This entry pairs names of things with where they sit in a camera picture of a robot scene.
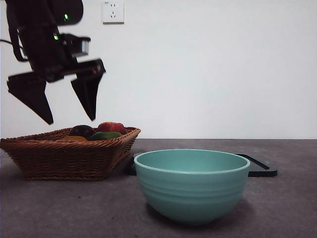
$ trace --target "black plate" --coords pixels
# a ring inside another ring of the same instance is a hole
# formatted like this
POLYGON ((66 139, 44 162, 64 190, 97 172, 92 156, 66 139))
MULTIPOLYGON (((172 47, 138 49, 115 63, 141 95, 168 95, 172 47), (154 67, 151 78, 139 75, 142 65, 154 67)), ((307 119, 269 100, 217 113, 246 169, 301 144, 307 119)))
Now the black plate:
MULTIPOLYGON (((132 156, 125 170, 127 174, 136 176, 134 158, 140 154, 141 153, 137 153, 132 156)), ((277 169, 271 165, 268 165, 267 163, 263 161, 252 158, 251 156, 245 155, 245 154, 236 154, 236 155, 240 155, 251 162, 249 167, 248 177, 274 177, 277 175, 277 169)))

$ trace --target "brown woven basket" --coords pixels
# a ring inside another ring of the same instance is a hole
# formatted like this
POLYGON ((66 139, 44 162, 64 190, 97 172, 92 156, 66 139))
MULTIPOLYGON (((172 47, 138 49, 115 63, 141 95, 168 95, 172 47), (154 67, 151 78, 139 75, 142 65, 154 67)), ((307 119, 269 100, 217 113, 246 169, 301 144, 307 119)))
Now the brown woven basket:
POLYGON ((126 158, 141 132, 126 127, 123 136, 99 141, 57 141, 71 128, 1 139, 0 148, 29 180, 103 180, 126 158))

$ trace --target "gray table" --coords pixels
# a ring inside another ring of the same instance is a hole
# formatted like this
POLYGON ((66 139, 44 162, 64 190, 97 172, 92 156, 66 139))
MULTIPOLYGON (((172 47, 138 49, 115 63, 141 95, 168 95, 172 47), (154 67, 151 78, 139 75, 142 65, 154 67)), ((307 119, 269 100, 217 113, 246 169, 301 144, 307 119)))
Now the gray table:
POLYGON ((248 178, 227 216, 188 227, 146 204, 121 163, 104 181, 26 181, 1 152, 1 238, 316 238, 317 140, 138 139, 132 153, 167 148, 245 153, 278 176, 248 178))

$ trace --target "ceramic bowl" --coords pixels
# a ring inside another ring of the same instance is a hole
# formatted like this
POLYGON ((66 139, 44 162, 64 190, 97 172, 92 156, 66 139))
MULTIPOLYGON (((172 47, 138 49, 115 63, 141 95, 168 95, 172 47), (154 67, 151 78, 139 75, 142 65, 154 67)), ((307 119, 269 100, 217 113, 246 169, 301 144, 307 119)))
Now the ceramic bowl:
POLYGON ((229 213, 240 200, 250 161, 221 151, 157 150, 134 159, 147 202, 176 222, 200 225, 229 213))

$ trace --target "electrical outlet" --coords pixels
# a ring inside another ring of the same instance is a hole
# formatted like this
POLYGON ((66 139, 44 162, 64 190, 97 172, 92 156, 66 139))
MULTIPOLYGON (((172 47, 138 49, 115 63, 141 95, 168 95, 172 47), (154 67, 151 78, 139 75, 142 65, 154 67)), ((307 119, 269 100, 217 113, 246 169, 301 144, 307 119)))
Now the electrical outlet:
POLYGON ((103 23, 124 23, 124 1, 105 0, 103 3, 103 23))

